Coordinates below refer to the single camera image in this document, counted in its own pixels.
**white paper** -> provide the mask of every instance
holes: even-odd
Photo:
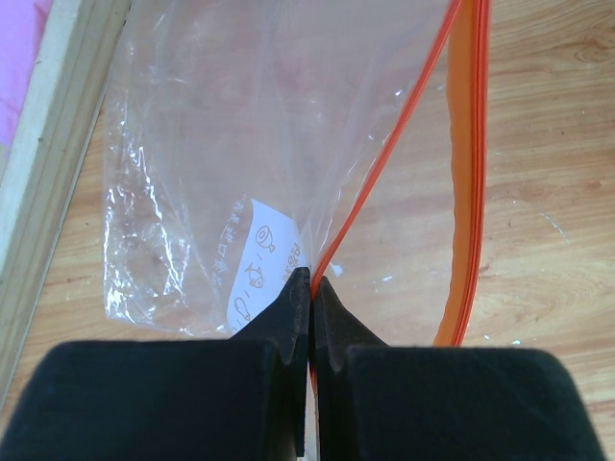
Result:
[[[306,265],[294,221],[252,199],[253,218],[227,306],[227,322],[238,332],[272,303],[296,267]]]

